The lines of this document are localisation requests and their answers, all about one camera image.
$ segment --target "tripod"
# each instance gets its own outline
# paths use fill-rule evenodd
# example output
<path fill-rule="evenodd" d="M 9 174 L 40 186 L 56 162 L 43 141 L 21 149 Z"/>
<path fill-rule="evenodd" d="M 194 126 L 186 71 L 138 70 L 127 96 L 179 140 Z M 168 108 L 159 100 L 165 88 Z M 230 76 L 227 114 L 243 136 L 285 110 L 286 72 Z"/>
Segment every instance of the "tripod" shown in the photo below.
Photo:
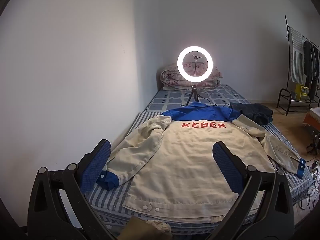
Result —
<path fill-rule="evenodd" d="M 202 55 L 200 55 L 200 57 L 195 56 L 195 55 L 193 55 L 193 56 L 194 56 L 194 59 L 196 60 L 196 62 L 195 62 L 195 76 L 196 76 L 196 65 L 197 65 L 197 60 L 198 60 L 199 58 L 201 58 L 201 57 L 202 57 Z M 190 95 L 189 95 L 188 101 L 187 101 L 187 103 L 186 103 L 186 105 L 185 105 L 185 106 L 188 106 L 188 104 L 189 104 L 189 102 L 190 102 L 190 99 L 191 99 L 192 95 L 194 95 L 194 99 L 195 99 L 195 101 L 196 101 L 196 102 L 199 102 L 199 98 L 198 98 L 198 92 L 197 92 L 196 84 L 193 84 L 191 88 L 192 88 L 192 91 L 191 91 L 191 93 L 190 93 Z"/>

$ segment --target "silver bolt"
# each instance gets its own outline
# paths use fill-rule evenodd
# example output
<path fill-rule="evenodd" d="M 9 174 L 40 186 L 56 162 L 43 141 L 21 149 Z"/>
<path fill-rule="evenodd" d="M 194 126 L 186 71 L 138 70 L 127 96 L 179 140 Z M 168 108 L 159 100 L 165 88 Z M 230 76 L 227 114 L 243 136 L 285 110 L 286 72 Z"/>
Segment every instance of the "silver bolt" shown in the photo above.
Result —
<path fill-rule="evenodd" d="M 76 167 L 77 167 L 77 165 L 75 165 L 74 163 L 71 163 L 71 164 L 68 166 L 68 170 L 73 171 L 73 170 L 76 169 Z"/>
<path fill-rule="evenodd" d="M 279 169 L 279 170 L 277 170 L 277 172 L 278 172 L 279 175 L 284 175 L 284 171 L 283 170 Z"/>
<path fill-rule="evenodd" d="M 45 167 L 41 167 L 40 169 L 39 169 L 39 173 L 44 173 L 46 171 L 46 168 Z"/>
<path fill-rule="evenodd" d="M 247 166 L 247 169 L 248 169 L 248 171 L 252 171 L 252 172 L 254 172 L 254 171 L 257 170 L 256 167 L 253 166 L 253 165 L 248 165 L 248 166 Z"/>

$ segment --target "floral blanket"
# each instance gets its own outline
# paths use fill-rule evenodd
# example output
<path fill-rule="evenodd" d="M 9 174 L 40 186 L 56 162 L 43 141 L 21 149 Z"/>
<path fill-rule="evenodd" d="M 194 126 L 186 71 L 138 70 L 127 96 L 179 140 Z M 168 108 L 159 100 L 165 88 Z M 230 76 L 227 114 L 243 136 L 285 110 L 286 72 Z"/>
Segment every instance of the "floral blanket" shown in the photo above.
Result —
<path fill-rule="evenodd" d="M 194 62 L 186 62 L 183 64 L 184 70 L 191 76 L 201 76 L 207 70 L 207 64 L 203 62 L 197 62 L 196 69 L 194 67 Z M 210 76 L 202 81 L 197 83 L 198 90 L 206 90 L 213 89 L 220 85 L 219 78 L 222 78 L 222 74 L 217 69 L 217 67 L 213 67 L 213 70 Z M 190 81 L 184 79 L 179 73 L 177 63 L 172 63 L 167 66 L 160 76 L 161 82 L 164 84 L 164 89 L 174 89 L 174 90 L 190 90 L 190 86 L 192 85 Z"/>

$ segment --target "jacket sleeve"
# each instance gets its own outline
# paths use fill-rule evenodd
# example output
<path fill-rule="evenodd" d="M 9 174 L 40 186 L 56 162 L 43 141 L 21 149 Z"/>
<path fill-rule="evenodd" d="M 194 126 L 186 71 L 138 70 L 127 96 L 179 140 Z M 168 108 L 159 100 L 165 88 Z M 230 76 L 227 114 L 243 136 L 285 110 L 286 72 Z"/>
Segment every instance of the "jacket sleeve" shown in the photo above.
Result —
<path fill-rule="evenodd" d="M 298 178 L 302 179 L 306 162 L 296 152 L 243 114 L 234 119 L 232 123 L 248 134 L 255 136 L 270 158 L 287 171 L 296 174 Z"/>
<path fill-rule="evenodd" d="M 111 190 L 132 178 L 159 149 L 170 122 L 170 116 L 157 115 L 133 130 L 112 151 L 97 184 Z"/>

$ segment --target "blue checkered bed sheet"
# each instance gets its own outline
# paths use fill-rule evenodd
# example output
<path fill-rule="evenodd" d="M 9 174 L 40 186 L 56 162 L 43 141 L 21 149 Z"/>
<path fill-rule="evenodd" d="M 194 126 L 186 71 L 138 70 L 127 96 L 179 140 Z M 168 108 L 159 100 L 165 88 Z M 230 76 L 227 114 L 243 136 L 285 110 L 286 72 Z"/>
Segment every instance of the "blue checkered bed sheet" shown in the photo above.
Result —
<path fill-rule="evenodd" d="M 230 96 L 227 94 L 227 92 L 233 96 L 233 99 L 230 98 Z M 172 103 L 171 98 L 178 98 L 177 94 L 180 94 L 180 99 L 185 98 L 185 94 L 188 92 L 185 91 L 159 91 L 155 98 L 152 100 L 152 102 L 147 107 L 146 111 L 143 111 L 138 115 L 136 118 L 133 126 L 131 127 L 129 133 L 131 133 L 135 128 L 139 127 L 142 123 L 149 120 L 150 118 L 161 114 L 165 110 L 169 110 L 172 108 L 176 108 L 180 106 L 179 103 Z M 218 91 L 211 92 L 211 91 L 203 91 L 200 94 L 203 95 L 203 93 L 207 93 L 207 96 L 209 95 L 209 99 L 212 101 L 212 104 L 217 105 L 225 105 L 229 104 L 230 102 L 234 102 L 232 100 L 235 100 L 236 102 L 242 102 L 242 103 L 249 103 L 247 100 L 245 100 L 240 94 L 238 94 L 235 90 L 230 88 L 228 85 L 222 85 L 219 87 Z M 160 103 L 157 101 L 157 99 L 165 100 L 165 102 Z M 152 108 L 159 107 L 162 105 L 162 108 L 160 111 L 154 111 Z M 268 130 L 270 133 L 275 135 L 279 140 L 284 142 L 288 147 L 290 147 L 292 150 L 296 151 L 290 142 L 280 133 L 280 131 L 272 124 L 268 124 L 263 126 L 266 130 Z M 277 163 L 275 163 L 273 160 L 270 160 L 275 168 L 281 168 Z M 299 179 L 295 175 L 289 173 L 285 169 L 283 169 L 286 177 L 288 179 L 291 196 L 293 203 L 297 203 L 303 199 L 306 198 L 307 192 L 309 187 L 313 183 L 312 176 L 308 169 L 305 169 L 303 178 Z M 102 222 L 107 226 L 117 226 L 117 227 L 123 227 L 126 225 L 126 223 L 129 221 L 131 216 L 137 216 L 144 220 L 154 220 L 152 217 L 148 217 L 144 214 L 133 212 L 129 209 L 126 209 L 122 207 L 122 204 L 125 200 L 125 197 L 127 195 L 127 192 L 130 188 L 132 179 L 130 179 L 125 184 L 119 186 L 116 189 L 113 189 L 111 191 L 106 191 L 99 187 L 97 184 L 94 185 L 94 188 L 91 192 L 86 193 L 86 197 L 89 201 L 89 203 L 92 205 L 93 209 L 96 211 L 98 216 L 101 218 Z M 245 223 L 249 223 L 253 219 L 253 215 L 249 216 Z M 191 234 L 202 234 L 202 233 L 210 233 L 214 230 L 214 228 L 219 224 L 217 223 L 178 223 L 178 222 L 172 222 L 172 221 L 166 221 L 164 222 L 168 223 L 171 226 L 172 233 L 176 235 L 191 235 Z"/>

